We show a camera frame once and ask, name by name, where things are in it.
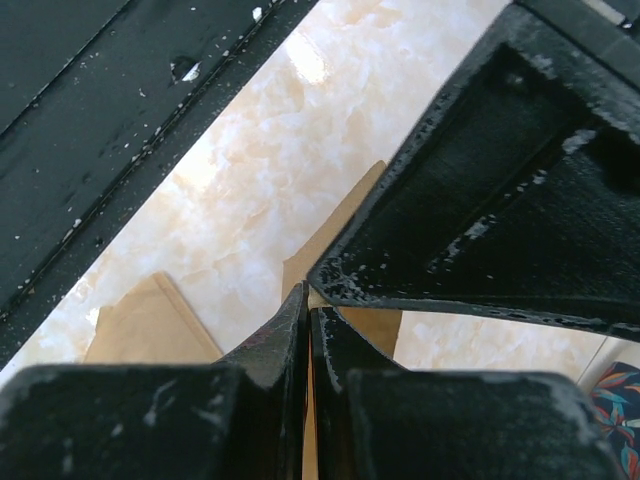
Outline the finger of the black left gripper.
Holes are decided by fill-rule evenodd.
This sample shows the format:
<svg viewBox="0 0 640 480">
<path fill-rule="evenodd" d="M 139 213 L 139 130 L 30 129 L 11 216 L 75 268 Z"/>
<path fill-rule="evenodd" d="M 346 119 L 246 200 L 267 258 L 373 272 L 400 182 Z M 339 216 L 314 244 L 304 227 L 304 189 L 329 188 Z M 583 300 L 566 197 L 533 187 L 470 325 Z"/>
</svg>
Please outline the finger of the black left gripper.
<svg viewBox="0 0 640 480">
<path fill-rule="evenodd" d="M 329 303 L 639 337 L 639 5 L 514 1 L 308 281 Z"/>
</svg>

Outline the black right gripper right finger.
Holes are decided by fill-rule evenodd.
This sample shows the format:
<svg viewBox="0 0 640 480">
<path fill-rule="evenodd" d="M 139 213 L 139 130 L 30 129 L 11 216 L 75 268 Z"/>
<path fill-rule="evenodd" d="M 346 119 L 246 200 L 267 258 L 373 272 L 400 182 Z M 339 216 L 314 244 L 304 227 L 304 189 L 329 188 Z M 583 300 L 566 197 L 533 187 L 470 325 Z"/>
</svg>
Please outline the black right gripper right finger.
<svg viewBox="0 0 640 480">
<path fill-rule="evenodd" d="M 310 315 L 323 479 L 620 479 L 577 386 L 551 372 L 411 371 L 334 308 Z"/>
</svg>

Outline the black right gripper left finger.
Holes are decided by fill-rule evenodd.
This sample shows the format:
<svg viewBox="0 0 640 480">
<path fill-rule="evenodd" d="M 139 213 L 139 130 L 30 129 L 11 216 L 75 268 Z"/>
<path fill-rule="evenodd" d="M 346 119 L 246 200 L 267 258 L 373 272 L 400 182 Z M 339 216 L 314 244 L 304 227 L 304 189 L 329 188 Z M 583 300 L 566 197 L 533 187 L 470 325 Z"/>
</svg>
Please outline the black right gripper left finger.
<svg viewBox="0 0 640 480">
<path fill-rule="evenodd" d="M 1 391 L 5 479 L 298 479 L 306 286 L 205 365 L 43 365 Z"/>
</svg>

